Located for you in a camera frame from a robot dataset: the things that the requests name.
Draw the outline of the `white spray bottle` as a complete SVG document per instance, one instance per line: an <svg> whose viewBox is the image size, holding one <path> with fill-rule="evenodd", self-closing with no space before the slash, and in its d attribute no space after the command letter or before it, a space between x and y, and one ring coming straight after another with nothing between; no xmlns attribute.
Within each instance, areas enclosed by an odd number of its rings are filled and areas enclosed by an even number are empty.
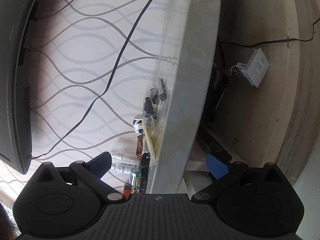
<svg viewBox="0 0 320 240"><path fill-rule="evenodd" d="M138 166L139 160L131 155L111 153L112 168L119 173L130 174L134 167Z"/></svg>

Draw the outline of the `bag of black screws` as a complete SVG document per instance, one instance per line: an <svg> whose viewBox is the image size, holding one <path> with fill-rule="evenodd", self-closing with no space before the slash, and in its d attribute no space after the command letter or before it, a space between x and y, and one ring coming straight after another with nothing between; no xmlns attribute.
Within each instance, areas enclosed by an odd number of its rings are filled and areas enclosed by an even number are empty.
<svg viewBox="0 0 320 240"><path fill-rule="evenodd" d="M158 107L158 89L156 87L148 88L143 105L143 115L146 126L152 127L157 121Z"/></svg>

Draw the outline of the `grey metal pen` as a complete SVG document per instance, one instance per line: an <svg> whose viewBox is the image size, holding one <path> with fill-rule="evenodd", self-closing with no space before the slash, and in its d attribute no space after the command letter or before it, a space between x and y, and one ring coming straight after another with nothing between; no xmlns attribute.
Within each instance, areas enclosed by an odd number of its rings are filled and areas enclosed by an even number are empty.
<svg viewBox="0 0 320 240"><path fill-rule="evenodd" d="M161 77L158 78L158 89L159 89L159 99L161 102L164 102L167 99L167 94L165 92L165 86L163 83L163 79Z"/></svg>

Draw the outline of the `black television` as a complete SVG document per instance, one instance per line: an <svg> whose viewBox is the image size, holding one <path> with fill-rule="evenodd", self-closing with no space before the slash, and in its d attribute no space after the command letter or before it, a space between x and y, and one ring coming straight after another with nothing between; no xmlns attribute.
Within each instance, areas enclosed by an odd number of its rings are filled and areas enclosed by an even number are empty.
<svg viewBox="0 0 320 240"><path fill-rule="evenodd" d="M32 153L30 37L39 0L1 0L1 161L26 174Z"/></svg>

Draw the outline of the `white wall socket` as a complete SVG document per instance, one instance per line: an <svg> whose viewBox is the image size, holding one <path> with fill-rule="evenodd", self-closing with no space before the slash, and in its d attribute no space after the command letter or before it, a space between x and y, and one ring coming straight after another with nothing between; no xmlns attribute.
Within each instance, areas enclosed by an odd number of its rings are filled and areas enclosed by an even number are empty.
<svg viewBox="0 0 320 240"><path fill-rule="evenodd" d="M237 76L243 76L252 86L258 88L269 66L270 63L264 52L259 48L253 49L253 54L246 64L238 62L236 65L229 68L226 73L227 75L235 73Z"/></svg>

